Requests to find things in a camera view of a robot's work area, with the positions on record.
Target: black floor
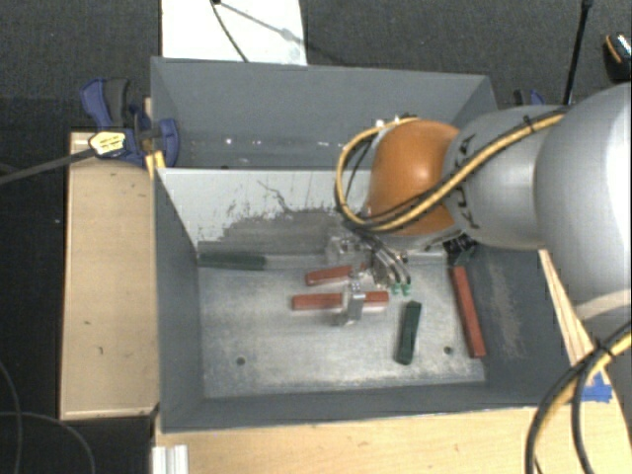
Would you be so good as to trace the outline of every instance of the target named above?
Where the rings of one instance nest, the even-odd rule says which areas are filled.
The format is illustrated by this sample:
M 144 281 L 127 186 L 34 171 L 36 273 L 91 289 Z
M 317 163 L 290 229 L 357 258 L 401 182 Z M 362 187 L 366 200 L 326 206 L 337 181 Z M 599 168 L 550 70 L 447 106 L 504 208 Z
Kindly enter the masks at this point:
M 502 107 L 515 88 L 561 100 L 580 0 L 300 0 L 312 64 L 490 75 Z M 631 29 L 631 0 L 594 0 L 576 100 L 609 86 L 604 34 Z M 149 93 L 160 52 L 160 0 L 0 0 L 0 163 L 27 167 L 62 155 L 72 126 L 90 124 L 77 90 L 127 77 Z M 64 174 L 0 190 L 0 359 L 26 411 L 55 416 L 64 254 Z M 11 401 L 0 382 L 0 409 Z M 14 429 L 0 420 L 0 473 Z M 87 472 L 63 431 L 25 423 L 23 472 Z M 146 419 L 82 425 L 98 472 L 143 472 Z

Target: yellow tag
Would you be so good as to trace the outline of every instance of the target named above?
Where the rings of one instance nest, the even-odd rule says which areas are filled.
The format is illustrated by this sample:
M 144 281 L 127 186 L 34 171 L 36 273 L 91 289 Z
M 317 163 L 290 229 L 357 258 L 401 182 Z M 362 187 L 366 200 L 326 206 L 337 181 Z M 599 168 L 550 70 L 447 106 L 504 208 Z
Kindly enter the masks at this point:
M 116 154 L 125 150 L 125 134 L 122 131 L 100 131 L 90 137 L 89 143 L 99 156 Z

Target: orange dome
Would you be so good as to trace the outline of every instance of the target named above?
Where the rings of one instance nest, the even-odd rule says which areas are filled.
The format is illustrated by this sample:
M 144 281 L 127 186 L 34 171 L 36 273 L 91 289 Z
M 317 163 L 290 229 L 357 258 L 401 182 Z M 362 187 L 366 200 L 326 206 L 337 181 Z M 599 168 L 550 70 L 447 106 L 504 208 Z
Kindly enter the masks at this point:
M 379 220 L 379 213 L 425 192 L 441 178 L 443 158 L 458 129 L 450 124 L 418 119 L 396 126 L 375 151 L 366 207 Z M 426 235 L 454 223 L 440 205 L 427 216 L 396 235 Z

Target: cable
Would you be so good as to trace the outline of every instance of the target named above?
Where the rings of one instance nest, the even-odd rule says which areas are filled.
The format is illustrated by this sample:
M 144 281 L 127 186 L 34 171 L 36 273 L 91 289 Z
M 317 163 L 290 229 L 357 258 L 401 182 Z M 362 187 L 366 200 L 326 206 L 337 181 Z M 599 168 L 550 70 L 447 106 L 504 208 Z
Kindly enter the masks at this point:
M 575 387 L 575 393 L 573 394 L 573 406 L 571 411 L 571 430 L 573 432 L 573 443 L 575 445 L 575 451 L 580 459 L 582 468 L 586 474 L 594 474 L 593 467 L 589 461 L 586 448 L 584 446 L 584 436 L 582 435 L 582 422 L 580 420 L 582 412 L 582 396 L 584 394 L 584 388 L 588 380 L 588 371 L 584 370 L 578 380 Z
M 4 366 L 4 363 L 0 361 L 0 372 L 2 372 L 2 376 L 4 380 L 7 381 L 7 386 L 9 386 L 9 393 L 11 393 L 11 399 L 13 400 L 13 409 L 15 410 L 12 415 L 16 417 L 16 436 L 17 436 L 17 445 L 16 445 L 16 461 L 14 463 L 13 472 L 14 474 L 20 473 L 20 463 L 22 462 L 22 447 L 24 444 L 24 426 L 22 423 L 22 409 L 20 408 L 20 399 L 18 398 L 18 391 L 16 390 L 16 385 L 13 384 L 13 379 L 9 374 L 9 371 Z
M 16 414 L 17 413 L 13 413 L 13 412 L 1 412 L 0 418 L 15 416 Z M 92 449 L 90 448 L 90 444 L 88 444 L 86 439 L 81 434 L 79 434 L 73 427 L 70 427 L 70 425 L 63 423 L 61 420 L 58 420 L 57 418 L 52 418 L 50 416 L 40 415 L 37 413 L 29 413 L 28 411 L 24 411 L 21 414 L 24 418 L 30 418 L 32 420 L 40 420 L 42 422 L 47 422 L 52 425 L 57 425 L 58 427 L 61 427 L 63 430 L 71 434 L 77 440 L 77 442 L 79 442 L 82 449 L 86 453 L 86 457 L 88 458 L 88 462 L 90 463 L 91 474 L 96 474 L 97 465 L 95 462 L 95 456 L 92 452 Z
M 410 201 L 415 200 L 415 205 L 408 205 L 410 201 L 404 202 L 400 212 L 388 217 L 387 219 L 375 220 L 384 213 L 373 214 L 371 218 L 364 219 L 353 213 L 347 205 L 347 198 L 344 196 L 342 188 L 343 172 L 346 168 L 350 153 L 353 149 L 363 141 L 369 139 L 378 129 L 393 127 L 403 124 L 414 118 L 405 118 L 400 121 L 391 121 L 380 128 L 370 128 L 359 133 L 354 137 L 339 157 L 336 169 L 336 189 L 335 198 L 338 210 L 351 226 L 371 231 L 371 232 L 389 232 L 397 231 L 409 223 L 416 222 L 421 216 L 428 214 L 432 209 L 437 207 L 440 202 L 449 195 L 460 183 L 462 183 L 470 174 L 476 171 L 481 165 L 490 160 L 499 152 L 510 147 L 511 145 L 523 140 L 527 136 L 557 123 L 563 116 L 565 111 L 556 110 L 538 118 L 530 119 L 506 133 L 501 134 L 495 140 L 487 144 L 480 151 L 467 158 L 461 166 L 446 175 L 435 187 L 416 197 L 412 197 Z
M 228 29 L 226 28 L 226 25 L 224 25 L 224 21 L 221 19 L 221 16 L 219 15 L 219 12 L 217 12 L 217 9 L 215 8 L 215 3 L 213 2 L 213 0 L 208 0 L 208 3 L 210 4 L 210 8 L 212 9 L 213 14 L 215 15 L 215 18 L 217 19 L 217 23 L 219 23 L 219 26 L 224 31 L 224 34 L 226 35 L 226 38 L 231 43 L 233 48 L 237 51 L 237 54 L 239 54 L 239 57 L 242 59 L 242 61 L 244 63 L 250 63 L 250 61 L 248 60 L 248 58 L 246 57 L 244 52 L 241 50 L 239 45 L 237 45 L 237 42 L 235 41 L 233 36 L 230 34 L 230 32 L 228 32 Z
M 595 351 L 601 353 L 603 356 L 613 355 L 611 351 L 612 341 L 608 339 L 604 344 L 597 343 Z M 586 453 L 586 447 L 584 445 L 584 435 L 582 434 L 582 397 L 584 395 L 584 388 L 589 380 L 589 372 L 593 371 L 593 367 L 597 362 L 596 356 L 588 362 L 586 370 L 584 370 L 577 380 L 577 386 L 573 394 L 573 406 L 571 414 L 571 428 L 573 431 L 573 443 L 575 445 L 575 451 L 580 459 L 582 468 L 586 474 L 594 474 L 593 467 L 589 461 L 589 456 Z
M 573 47 L 573 56 L 571 58 L 571 66 L 569 67 L 569 75 L 566 79 L 566 89 L 564 90 L 564 99 L 562 104 L 568 106 L 571 104 L 571 98 L 573 96 L 573 84 L 575 83 L 575 73 L 577 71 L 577 64 L 580 60 L 580 49 L 582 48 L 582 40 L 584 39 L 584 30 L 586 29 L 586 21 L 589 18 L 589 10 L 593 6 L 593 0 L 582 0 L 582 15 L 580 16 L 580 22 L 577 26 L 577 33 L 575 35 L 575 45 Z
M 364 149 L 362 150 L 362 153 L 359 155 L 359 158 L 357 158 L 354 168 L 352 169 L 352 174 L 350 175 L 349 181 L 347 182 L 347 190 L 345 191 L 345 198 L 349 198 L 349 193 L 352 190 L 352 183 L 354 182 L 354 178 L 356 177 L 357 169 L 359 165 L 362 163 L 362 161 L 364 160 L 364 158 L 366 157 L 368 150 L 371 148 L 371 141 L 367 140 L 366 142 L 363 142 L 361 145 L 364 146 Z
M 6 176 L 0 176 L 0 186 L 13 183 L 14 181 L 18 181 L 20 179 L 36 176 L 37 174 L 41 174 L 42 172 L 54 170 L 59 167 L 72 165 L 73 163 L 77 163 L 87 158 L 92 158 L 94 156 L 95 156 L 95 152 L 92 148 L 90 148 L 90 149 L 85 149 L 83 151 L 79 151 L 78 153 L 73 153 L 71 155 L 64 156 L 62 158 L 57 158 L 56 160 L 51 160 L 49 162 L 42 163 L 40 165 L 35 165 L 34 167 L 29 167 L 28 169 L 12 172 L 10 174 L 7 174 Z
M 18 391 L 16 390 L 16 386 L 13 382 L 13 379 L 11 378 L 11 375 L 9 374 L 9 371 L 4 366 L 4 363 L 2 363 L 1 360 L 0 360 L 0 372 L 2 372 L 2 376 L 4 377 L 5 381 L 7 382 L 7 386 L 9 387 L 9 392 L 11 393 L 11 398 L 13 400 L 13 408 L 14 408 L 14 411 L 12 412 L 11 411 L 0 412 L 0 418 L 7 418 L 7 417 L 12 417 L 12 416 L 16 418 L 16 435 L 18 437 L 18 443 L 16 445 L 16 461 L 13 468 L 14 474 L 20 473 L 20 464 L 22 463 L 22 451 L 23 451 L 23 446 L 24 446 L 23 418 L 30 418 L 32 420 L 40 420 L 43 422 L 48 422 L 66 430 L 69 434 L 75 437 L 75 439 L 79 442 L 83 450 L 86 452 L 86 456 L 88 457 L 88 461 L 90 463 L 90 472 L 92 474 L 96 474 L 97 467 L 96 467 L 95 457 L 86 439 L 81 434 L 79 434 L 74 428 L 63 423 L 57 418 L 52 418 L 46 415 L 40 415 L 37 413 L 29 413 L 27 411 L 22 411 L 22 408 L 20 407 L 20 398 L 18 397 Z
M 534 469 L 535 446 L 540 431 L 546 426 L 550 417 L 573 396 L 578 379 L 583 372 L 587 378 L 592 378 L 612 361 L 612 356 L 618 356 L 632 345 L 632 324 L 626 323 L 612 334 L 602 345 L 586 355 L 576 365 L 565 372 L 562 377 L 549 389 L 540 402 L 533 417 L 526 440 L 524 454 L 524 472 L 532 474 Z

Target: white paper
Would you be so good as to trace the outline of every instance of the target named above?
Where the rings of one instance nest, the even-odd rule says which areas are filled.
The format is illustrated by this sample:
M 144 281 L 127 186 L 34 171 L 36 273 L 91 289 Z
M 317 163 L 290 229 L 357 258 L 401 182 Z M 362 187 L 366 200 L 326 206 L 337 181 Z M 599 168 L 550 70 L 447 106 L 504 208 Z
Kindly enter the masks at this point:
M 249 61 L 307 64 L 298 0 L 222 0 L 216 7 Z M 208 0 L 162 0 L 162 54 L 241 61 Z

